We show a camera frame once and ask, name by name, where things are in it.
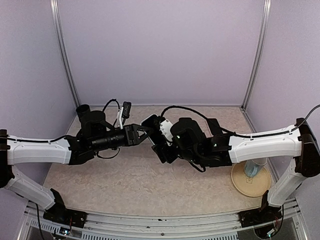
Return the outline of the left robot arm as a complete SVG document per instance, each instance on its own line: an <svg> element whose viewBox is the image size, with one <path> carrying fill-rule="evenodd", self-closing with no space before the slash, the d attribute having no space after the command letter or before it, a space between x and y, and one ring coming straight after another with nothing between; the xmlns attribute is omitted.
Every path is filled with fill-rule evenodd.
<svg viewBox="0 0 320 240"><path fill-rule="evenodd" d="M87 104L79 106L76 112L81 125L76 136L36 140L9 136L5 129L0 131L0 186L41 206L45 210L43 216L58 223L72 217L59 192L28 178L16 164L82 165L101 151L137 146L154 132L150 127L134 123L114 127L106 121L103 111L91 110Z"/></svg>

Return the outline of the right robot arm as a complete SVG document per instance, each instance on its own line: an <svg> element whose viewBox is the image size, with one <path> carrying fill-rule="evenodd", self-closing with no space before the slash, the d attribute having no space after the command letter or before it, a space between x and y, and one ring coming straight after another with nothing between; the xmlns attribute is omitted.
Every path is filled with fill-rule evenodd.
<svg viewBox="0 0 320 240"><path fill-rule="evenodd" d="M242 136L223 130L215 118L207 119L207 123L212 137L206 137L198 123L189 117L172 124L158 116L153 120L154 132L149 137L152 150L162 163L171 164L180 158L195 168L200 166L201 171L249 160L292 157L286 172L263 194L261 206L239 212L243 227L282 217L280 210L285 200L306 178L320 173L320 149L304 118L298 118L295 125L281 132Z"/></svg>

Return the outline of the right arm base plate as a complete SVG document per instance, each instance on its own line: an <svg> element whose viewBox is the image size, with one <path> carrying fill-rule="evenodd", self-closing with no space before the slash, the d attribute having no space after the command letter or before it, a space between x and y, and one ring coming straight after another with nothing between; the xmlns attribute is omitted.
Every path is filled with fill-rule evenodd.
<svg viewBox="0 0 320 240"><path fill-rule="evenodd" d="M282 212L279 208L259 210L258 208L244 210L238 213L239 221L242 228L251 227L275 221L276 218L282 218Z"/></svg>

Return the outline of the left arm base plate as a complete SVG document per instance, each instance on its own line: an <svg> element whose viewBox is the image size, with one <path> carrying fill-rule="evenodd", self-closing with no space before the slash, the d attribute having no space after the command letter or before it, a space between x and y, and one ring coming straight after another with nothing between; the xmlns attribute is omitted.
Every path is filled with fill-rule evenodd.
<svg viewBox="0 0 320 240"><path fill-rule="evenodd" d="M71 227L83 228L88 214L84 211L63 209L63 210L46 210L43 218L55 223L68 225Z"/></svg>

